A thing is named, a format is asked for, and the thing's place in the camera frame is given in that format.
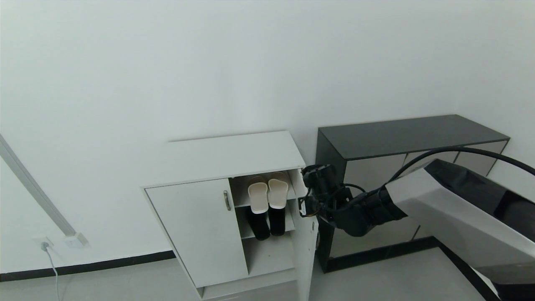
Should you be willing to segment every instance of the floor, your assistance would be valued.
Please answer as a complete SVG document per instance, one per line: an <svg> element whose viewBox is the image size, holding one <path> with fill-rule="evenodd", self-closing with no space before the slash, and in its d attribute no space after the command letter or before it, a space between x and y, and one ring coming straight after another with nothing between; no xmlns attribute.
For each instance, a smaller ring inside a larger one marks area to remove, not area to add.
<svg viewBox="0 0 535 301"><path fill-rule="evenodd" d="M62 301L198 301L174 259L59 277ZM265 288L233 301L294 301L286 289ZM2 301L56 301L54 278L0 283ZM323 274L316 263L310 301L484 301L440 249Z"/></svg>

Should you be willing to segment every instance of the black countertop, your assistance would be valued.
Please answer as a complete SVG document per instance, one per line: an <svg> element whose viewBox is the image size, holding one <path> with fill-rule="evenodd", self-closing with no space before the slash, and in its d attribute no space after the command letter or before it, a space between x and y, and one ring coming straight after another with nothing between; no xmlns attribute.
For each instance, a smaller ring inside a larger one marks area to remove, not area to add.
<svg viewBox="0 0 535 301"><path fill-rule="evenodd" d="M459 115L328 126L319 131L345 160L509 139Z"/></svg>

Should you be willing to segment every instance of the black baseboard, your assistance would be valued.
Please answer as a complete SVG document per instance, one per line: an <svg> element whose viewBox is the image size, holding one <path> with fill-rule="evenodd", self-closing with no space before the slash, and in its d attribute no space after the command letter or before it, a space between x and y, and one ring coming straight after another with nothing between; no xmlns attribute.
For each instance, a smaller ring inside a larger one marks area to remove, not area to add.
<svg viewBox="0 0 535 301"><path fill-rule="evenodd" d="M323 270L324 273L330 273L336 270L365 265L375 261L381 261L388 258L394 258L419 251L424 251L427 249L432 249L438 246L440 246L440 242L434 237L415 239L406 243L380 247L377 249L340 257L329 258L326 261L326 267Z"/></svg>
<svg viewBox="0 0 535 301"><path fill-rule="evenodd" d="M500 298L496 296L496 294L491 288L488 287L485 281L483 281L483 279L481 279L481 277L479 277L466 262L464 262L459 256L455 255L455 253L448 249L448 247L442 244L440 245L440 249L453 262L453 264L455 264L457 269L463 273L464 277L470 281L472 286L486 301L500 301Z"/></svg>
<svg viewBox="0 0 535 301"><path fill-rule="evenodd" d="M128 257L128 258L95 262L92 264L58 267L56 268L56 270L58 272L58 275L69 275L69 274L92 272L95 270L103 270L103 269L111 269L111 268L146 264L148 262L154 262L154 261L160 261L160 260L172 259L172 258L176 258L173 251L165 251L165 252L159 252L159 253L148 254L148 255L141 255L141 256L134 256L134 257ZM42 278L42 277L50 277L50 276L55 276L52 268L25 270L22 272L0 274L0 282Z"/></svg>

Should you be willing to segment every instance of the metal door handle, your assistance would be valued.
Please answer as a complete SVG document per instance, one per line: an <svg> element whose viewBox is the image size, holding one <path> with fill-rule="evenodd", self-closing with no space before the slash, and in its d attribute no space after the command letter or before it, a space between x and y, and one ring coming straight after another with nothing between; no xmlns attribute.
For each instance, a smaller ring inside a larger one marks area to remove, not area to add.
<svg viewBox="0 0 535 301"><path fill-rule="evenodd" d="M227 205L227 210L231 210L231 204L228 202L228 192L226 190L223 191L223 197L225 197L225 205Z"/></svg>

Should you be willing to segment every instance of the white shoe cabinet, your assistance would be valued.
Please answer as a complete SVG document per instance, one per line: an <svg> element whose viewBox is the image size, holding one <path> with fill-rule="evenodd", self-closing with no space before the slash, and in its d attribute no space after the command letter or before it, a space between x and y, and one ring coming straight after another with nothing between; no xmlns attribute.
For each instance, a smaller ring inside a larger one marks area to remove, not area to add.
<svg viewBox="0 0 535 301"><path fill-rule="evenodd" d="M143 193L201 300L287 282L308 300L318 225L299 215L305 164L289 132L171 142L155 162ZM244 217L248 179L274 171L291 180L286 233L258 241Z"/></svg>

